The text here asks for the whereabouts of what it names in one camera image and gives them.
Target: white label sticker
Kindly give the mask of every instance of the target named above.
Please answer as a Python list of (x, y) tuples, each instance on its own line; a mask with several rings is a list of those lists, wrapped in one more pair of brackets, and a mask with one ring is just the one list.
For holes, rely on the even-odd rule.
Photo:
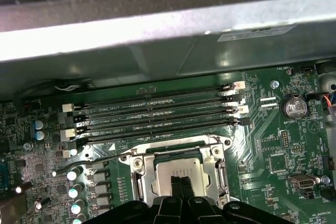
[(294, 27), (296, 27), (296, 25), (265, 27), (244, 31), (231, 31), (222, 34), (217, 42), (281, 35), (287, 33), (288, 31), (291, 31)]

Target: usb port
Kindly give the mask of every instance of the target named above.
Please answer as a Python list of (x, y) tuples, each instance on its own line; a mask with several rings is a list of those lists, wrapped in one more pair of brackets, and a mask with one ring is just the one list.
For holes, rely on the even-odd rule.
[(297, 188), (300, 189), (313, 188), (315, 185), (314, 179), (305, 174), (290, 175), (288, 178)]

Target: metal frame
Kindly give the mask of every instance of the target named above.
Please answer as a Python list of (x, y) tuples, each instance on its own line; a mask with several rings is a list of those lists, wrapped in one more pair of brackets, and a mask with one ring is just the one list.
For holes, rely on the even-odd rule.
[[(197, 143), (199, 141), (205, 141), (205, 145), (147, 154), (147, 151), (152, 148)], [(157, 167), (154, 167), (155, 157), (157, 155), (197, 150), (202, 155), (202, 163), (199, 168), (202, 174), (202, 185), (200, 186), (203, 188), (203, 194), (198, 196), (207, 196), (213, 199), (218, 207), (223, 207), (225, 203), (232, 200), (229, 195), (224, 157), (224, 151), (231, 145), (231, 139), (215, 135), (160, 141), (138, 145), (134, 149), (128, 150), (128, 152), (134, 153), (133, 156), (127, 157), (126, 160), (119, 159), (119, 161), (130, 166), (134, 200), (143, 198), (144, 202), (152, 205), (154, 199), (161, 196), (157, 181)]]

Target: metal panel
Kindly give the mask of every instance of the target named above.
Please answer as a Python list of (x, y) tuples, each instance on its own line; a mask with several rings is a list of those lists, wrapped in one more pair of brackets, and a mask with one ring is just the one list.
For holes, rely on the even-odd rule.
[[(334, 57), (335, 0), (241, 1), (1, 6), (0, 99), (50, 79), (87, 77), (106, 87)], [(129, 17), (79, 23), (120, 16)], [(282, 35), (217, 42), (224, 32), (293, 24)]]

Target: screw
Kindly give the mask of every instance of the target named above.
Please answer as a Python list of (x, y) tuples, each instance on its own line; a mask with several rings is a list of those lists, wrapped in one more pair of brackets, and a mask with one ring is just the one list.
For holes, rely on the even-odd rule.
[(325, 184), (325, 185), (327, 185), (327, 184), (329, 184), (330, 183), (330, 178), (328, 177), (328, 176), (326, 176), (326, 175), (323, 175), (322, 177), (321, 177), (321, 182), (322, 182), (322, 184)]
[(230, 204), (230, 207), (231, 207), (232, 209), (237, 210), (237, 209), (240, 208), (240, 205), (238, 205), (237, 203), (232, 203), (232, 204)]
[(218, 147), (213, 148), (212, 151), (213, 151), (213, 153), (214, 153), (215, 155), (218, 155), (218, 154), (219, 154), (219, 149), (218, 149)]
[(25, 144), (23, 145), (23, 149), (24, 149), (25, 151), (30, 151), (31, 148), (33, 148), (33, 146), (32, 146), (30, 143), (25, 143)]
[(277, 89), (280, 86), (278, 81), (271, 81), (271, 88)]
[(194, 201), (195, 201), (195, 203), (202, 203), (203, 199), (202, 198), (195, 198)]
[(137, 169), (141, 168), (143, 165), (142, 159), (136, 158), (133, 162), (133, 166)]

